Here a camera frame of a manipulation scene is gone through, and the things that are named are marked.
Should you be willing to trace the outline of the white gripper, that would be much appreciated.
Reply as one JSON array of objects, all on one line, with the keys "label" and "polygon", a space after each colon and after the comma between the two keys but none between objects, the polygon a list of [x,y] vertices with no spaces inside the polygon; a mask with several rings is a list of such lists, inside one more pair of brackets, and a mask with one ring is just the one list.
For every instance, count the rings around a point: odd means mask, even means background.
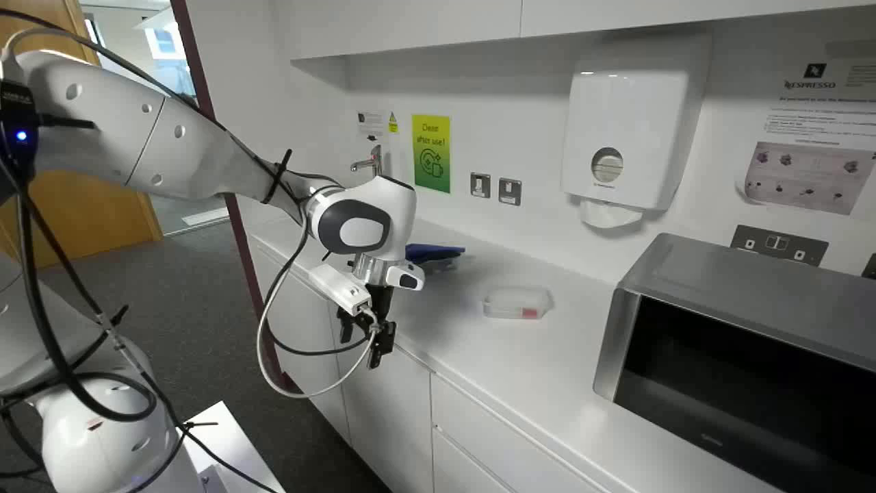
[{"label": "white gripper", "polygon": [[[391,308],[391,288],[396,291],[422,291],[423,271],[407,259],[378,259],[369,254],[358,254],[352,259],[352,273],[369,285],[373,314],[375,314],[375,339],[369,370],[381,366],[381,359],[395,348],[396,323],[389,317]],[[352,317],[344,308],[337,308],[339,317],[339,343],[352,343]]]}]

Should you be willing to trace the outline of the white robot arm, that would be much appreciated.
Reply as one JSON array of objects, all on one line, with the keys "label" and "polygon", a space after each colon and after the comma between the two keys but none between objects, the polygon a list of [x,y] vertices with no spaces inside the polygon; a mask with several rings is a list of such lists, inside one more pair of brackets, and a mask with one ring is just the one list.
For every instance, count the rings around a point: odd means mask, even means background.
[{"label": "white robot arm", "polygon": [[[417,191],[373,176],[358,185],[252,154],[178,96],[63,52],[2,55],[2,193],[33,218],[31,184],[81,171],[144,193],[252,196],[297,222],[349,269],[318,262],[307,285],[347,317],[382,323],[378,291],[418,291],[406,258]],[[41,467],[55,493],[200,493],[144,352],[102,314],[81,314],[20,252],[2,259],[2,391],[41,418]]]}]

